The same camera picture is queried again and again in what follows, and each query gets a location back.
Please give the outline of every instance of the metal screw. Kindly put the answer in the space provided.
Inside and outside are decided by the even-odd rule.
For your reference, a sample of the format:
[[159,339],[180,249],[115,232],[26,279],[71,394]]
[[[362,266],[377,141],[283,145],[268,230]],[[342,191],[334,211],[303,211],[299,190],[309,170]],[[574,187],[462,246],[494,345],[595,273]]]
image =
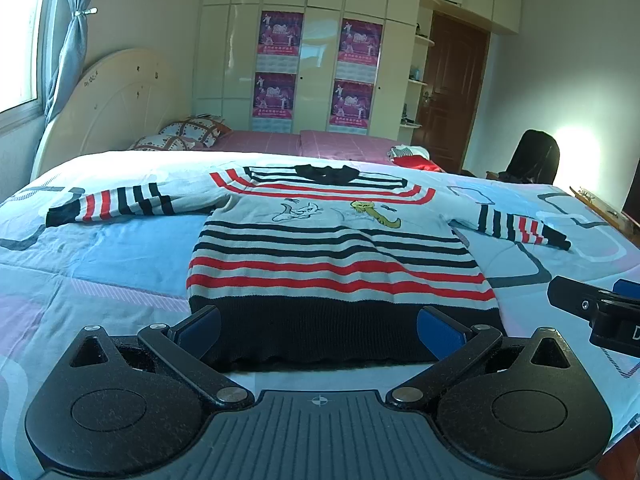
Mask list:
[[418,388],[403,386],[393,390],[391,396],[398,402],[415,402],[422,398],[422,392]]
[[216,393],[216,397],[219,398],[222,402],[241,402],[245,400],[249,394],[246,392],[244,388],[237,388],[235,386],[230,386],[228,388],[222,388],[218,390]]

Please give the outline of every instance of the gray ribbed plate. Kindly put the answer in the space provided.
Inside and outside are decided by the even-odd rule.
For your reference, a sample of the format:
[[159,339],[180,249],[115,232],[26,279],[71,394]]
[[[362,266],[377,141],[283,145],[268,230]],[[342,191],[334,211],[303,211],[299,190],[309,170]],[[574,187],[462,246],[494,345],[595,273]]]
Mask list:
[[[44,475],[56,480],[56,473]],[[141,480],[489,480],[440,443],[425,418],[374,391],[264,392],[215,416],[182,456]],[[574,480],[596,480],[583,473]]]

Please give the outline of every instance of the window sill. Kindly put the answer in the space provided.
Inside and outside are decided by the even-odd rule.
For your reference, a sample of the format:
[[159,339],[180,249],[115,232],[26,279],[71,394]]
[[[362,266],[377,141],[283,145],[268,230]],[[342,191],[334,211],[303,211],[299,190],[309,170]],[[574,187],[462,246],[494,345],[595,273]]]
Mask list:
[[0,112],[0,136],[41,117],[43,113],[37,99]]

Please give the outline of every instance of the wooden table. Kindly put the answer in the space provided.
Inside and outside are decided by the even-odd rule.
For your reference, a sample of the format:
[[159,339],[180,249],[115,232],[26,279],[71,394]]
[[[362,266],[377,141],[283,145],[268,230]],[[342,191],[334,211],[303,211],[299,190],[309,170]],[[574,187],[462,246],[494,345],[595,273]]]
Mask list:
[[616,211],[587,189],[581,187],[578,190],[573,187],[569,187],[569,189],[580,202],[601,216],[605,222],[615,227],[627,240],[640,248],[640,224],[623,212]]

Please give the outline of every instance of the window frame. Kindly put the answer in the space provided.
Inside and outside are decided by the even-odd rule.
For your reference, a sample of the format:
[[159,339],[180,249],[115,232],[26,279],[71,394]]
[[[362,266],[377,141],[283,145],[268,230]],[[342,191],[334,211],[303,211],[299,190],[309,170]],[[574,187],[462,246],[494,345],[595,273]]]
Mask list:
[[60,0],[39,0],[38,2],[35,20],[37,36],[33,38],[36,55],[35,59],[32,59],[31,67],[31,80],[36,97],[0,112],[0,136],[42,117],[44,113],[47,81],[55,70],[51,69],[53,58],[58,56],[58,52],[54,53],[54,46],[55,37],[60,34],[55,27],[56,13],[60,12],[59,7],[61,7],[59,2]]

